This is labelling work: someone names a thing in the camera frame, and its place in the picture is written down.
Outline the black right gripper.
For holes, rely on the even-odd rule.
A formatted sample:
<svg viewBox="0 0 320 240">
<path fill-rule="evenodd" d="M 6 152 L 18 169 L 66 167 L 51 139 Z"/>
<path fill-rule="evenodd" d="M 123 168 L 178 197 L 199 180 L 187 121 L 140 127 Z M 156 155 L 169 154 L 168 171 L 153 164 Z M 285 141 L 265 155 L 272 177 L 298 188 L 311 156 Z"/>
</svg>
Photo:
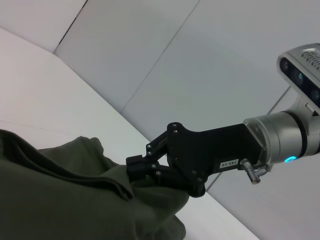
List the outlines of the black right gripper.
<svg viewBox="0 0 320 240">
<path fill-rule="evenodd" d="M 256 164 L 262 146 L 246 127 L 236 124 L 201 132 L 178 122 L 146 145 L 146 155 L 126 158 L 130 182 L 151 178 L 157 186 L 187 192 L 193 198 L 205 194 L 208 177 L 240 168 L 247 159 Z M 167 154 L 169 166 L 158 160 Z"/>
</svg>

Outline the dark green t-shirt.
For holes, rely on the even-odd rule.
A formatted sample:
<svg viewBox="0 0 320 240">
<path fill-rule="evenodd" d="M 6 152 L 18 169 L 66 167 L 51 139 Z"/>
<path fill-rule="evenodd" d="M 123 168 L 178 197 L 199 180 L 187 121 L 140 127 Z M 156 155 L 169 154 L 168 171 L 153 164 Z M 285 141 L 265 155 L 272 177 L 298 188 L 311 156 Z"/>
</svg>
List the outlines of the dark green t-shirt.
<svg viewBox="0 0 320 240">
<path fill-rule="evenodd" d="M 130 182 L 95 137 L 36 149 L 0 130 L 0 240 L 184 240 L 188 199 L 150 177 Z"/>
</svg>

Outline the small silver connector plug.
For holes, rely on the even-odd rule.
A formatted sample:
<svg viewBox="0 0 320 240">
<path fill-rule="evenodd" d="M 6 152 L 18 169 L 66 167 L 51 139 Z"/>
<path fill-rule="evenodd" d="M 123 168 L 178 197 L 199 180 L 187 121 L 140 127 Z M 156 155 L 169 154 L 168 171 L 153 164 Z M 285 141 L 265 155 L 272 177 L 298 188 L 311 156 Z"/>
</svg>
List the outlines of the small silver connector plug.
<svg viewBox="0 0 320 240">
<path fill-rule="evenodd" d="M 259 184 L 260 177 L 266 175 L 271 169 L 268 164 L 252 165 L 247 158 L 242 159 L 240 165 L 253 185 Z"/>
</svg>

